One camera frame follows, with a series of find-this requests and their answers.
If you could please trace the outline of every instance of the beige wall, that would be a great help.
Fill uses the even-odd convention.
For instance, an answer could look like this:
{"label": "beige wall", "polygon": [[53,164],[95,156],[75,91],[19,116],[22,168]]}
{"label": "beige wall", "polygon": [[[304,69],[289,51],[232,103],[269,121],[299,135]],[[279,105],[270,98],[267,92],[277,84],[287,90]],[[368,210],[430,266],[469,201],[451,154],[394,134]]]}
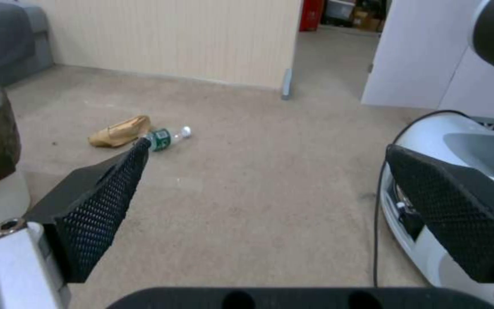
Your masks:
{"label": "beige wall", "polygon": [[55,61],[279,88],[302,0],[28,0]]}

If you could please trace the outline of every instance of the beige carpet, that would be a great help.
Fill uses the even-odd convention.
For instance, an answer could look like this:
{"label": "beige carpet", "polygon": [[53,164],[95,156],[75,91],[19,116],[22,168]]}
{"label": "beige carpet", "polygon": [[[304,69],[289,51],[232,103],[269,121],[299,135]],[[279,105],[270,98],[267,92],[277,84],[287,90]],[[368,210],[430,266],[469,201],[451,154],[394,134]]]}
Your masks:
{"label": "beige carpet", "polygon": [[[422,111],[362,106],[378,38],[301,33],[294,98],[274,91],[55,67],[9,88],[19,168],[39,200],[129,147],[90,133],[137,114],[193,137],[151,154],[114,244],[72,308],[151,286],[367,286],[384,149]],[[423,285],[381,220],[380,283]]]}

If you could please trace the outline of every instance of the black gripper pad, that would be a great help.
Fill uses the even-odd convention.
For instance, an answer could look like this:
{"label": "black gripper pad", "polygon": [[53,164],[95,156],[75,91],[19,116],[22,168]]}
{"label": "black gripper pad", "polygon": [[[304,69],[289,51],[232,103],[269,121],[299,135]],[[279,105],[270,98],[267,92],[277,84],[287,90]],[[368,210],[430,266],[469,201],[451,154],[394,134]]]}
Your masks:
{"label": "black gripper pad", "polygon": [[148,160],[147,139],[71,172],[24,218],[41,223],[64,280],[83,283],[111,245]]}
{"label": "black gripper pad", "polygon": [[494,283],[494,180],[474,168],[389,145],[394,180],[466,274]]}

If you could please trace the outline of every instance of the couch cushion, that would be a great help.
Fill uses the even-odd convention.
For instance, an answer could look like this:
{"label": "couch cushion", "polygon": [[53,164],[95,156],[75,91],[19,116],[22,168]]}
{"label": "couch cushion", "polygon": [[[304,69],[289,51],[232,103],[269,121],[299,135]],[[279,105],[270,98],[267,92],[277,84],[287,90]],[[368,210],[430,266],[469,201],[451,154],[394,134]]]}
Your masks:
{"label": "couch cushion", "polygon": [[31,3],[15,2],[12,0],[0,0],[0,2],[14,4],[15,6],[20,6],[23,8],[28,15],[33,33],[41,33],[48,30],[49,24],[47,23],[47,16],[45,16],[45,12],[43,12],[39,6]]}

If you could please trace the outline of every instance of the wire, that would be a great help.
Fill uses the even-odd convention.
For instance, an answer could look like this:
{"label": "wire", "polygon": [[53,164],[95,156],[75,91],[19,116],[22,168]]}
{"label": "wire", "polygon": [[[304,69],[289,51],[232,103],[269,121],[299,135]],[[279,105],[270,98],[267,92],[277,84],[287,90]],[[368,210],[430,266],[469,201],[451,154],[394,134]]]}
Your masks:
{"label": "wire", "polygon": [[[420,116],[419,118],[413,120],[409,125],[404,127],[404,129],[402,129],[402,131],[400,131],[398,133],[398,135],[396,135],[392,144],[395,144],[396,142],[398,142],[398,139],[400,139],[400,137],[405,133],[405,131],[410,129],[410,127],[412,127],[418,121],[421,121],[421,120],[428,118],[430,116],[442,114],[442,113],[453,113],[453,114],[461,115],[463,117],[472,119],[469,116],[467,116],[466,114],[461,113],[459,111],[453,111],[453,110],[448,110],[448,109],[445,109],[443,111],[433,111],[431,113]],[[384,159],[382,166],[380,167],[379,181],[377,184],[377,193],[375,196],[375,217],[374,217],[374,224],[373,224],[373,237],[374,237],[374,242],[373,242],[373,244],[374,244],[374,246],[373,246],[373,286],[375,288],[378,288],[378,260],[379,260],[379,251],[378,251],[378,248],[379,248],[379,231],[378,230],[379,229],[378,229],[378,227],[379,227],[380,186],[382,185],[382,177],[383,177],[383,172],[384,172],[385,167],[386,167],[386,158]]]}

